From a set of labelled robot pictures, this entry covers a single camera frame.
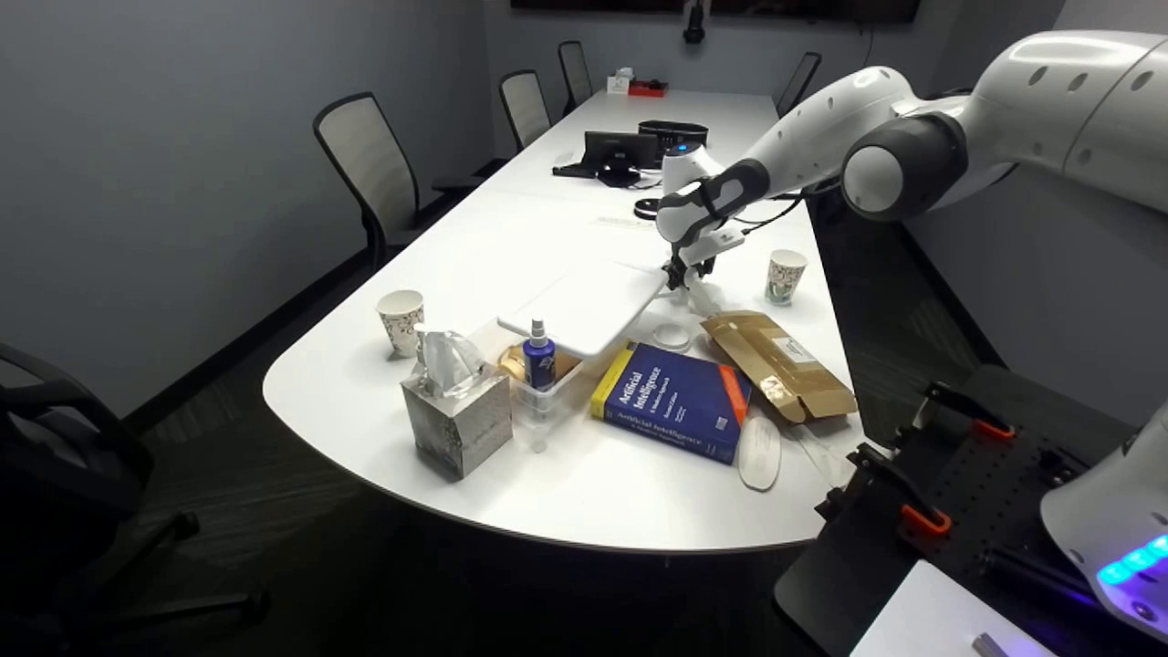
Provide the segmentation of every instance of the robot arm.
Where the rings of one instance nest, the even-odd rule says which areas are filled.
[[[746,242],[731,218],[784,189],[838,175],[862,218],[936,210],[969,169],[1021,160],[1168,210],[1149,171],[1168,166],[1168,43],[1149,35],[1037,35],[1006,47],[972,97],[915,99],[894,69],[849,72],[782,116],[718,171],[703,153],[666,166],[657,234],[667,285]]]

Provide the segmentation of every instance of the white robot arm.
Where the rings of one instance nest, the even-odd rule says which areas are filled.
[[[964,171],[1006,160],[1168,210],[1168,186],[1149,175],[1168,166],[1166,85],[1168,43],[1154,35],[1037,35],[954,99],[915,99],[885,65],[849,72],[723,171],[703,153],[666,166],[667,285],[746,242],[731,223],[746,204],[836,175],[854,217],[880,223],[919,217]]]
[[[964,171],[1037,166],[1168,212],[1168,37],[1037,35],[956,99],[915,99],[894,69],[842,78],[782,116],[736,166],[667,160],[667,285],[746,242],[733,212],[838,175],[862,218],[936,210]],[[1098,602],[1168,644],[1168,407],[1146,431],[1039,503]]]

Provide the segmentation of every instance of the tissue box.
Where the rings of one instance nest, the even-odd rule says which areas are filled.
[[[430,398],[417,380],[407,380],[403,395],[417,456],[445,478],[467,478],[511,439],[503,378],[483,378],[465,398]]]

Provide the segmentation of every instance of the book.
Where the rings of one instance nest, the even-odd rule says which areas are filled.
[[[733,366],[638,345],[615,358],[587,408],[615,429],[733,464],[747,420],[746,390]]]

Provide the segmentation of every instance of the gray carpet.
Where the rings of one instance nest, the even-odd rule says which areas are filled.
[[[960,380],[978,356],[894,229],[830,217],[821,250],[865,429],[892,439],[928,380]],[[262,408],[261,380],[337,299],[344,289],[145,436],[156,474],[129,537],[170,513],[197,513],[206,532],[144,598],[274,593],[262,625],[150,633],[145,653],[809,653],[770,607],[793,553],[559,553],[408,513],[325,464]]]

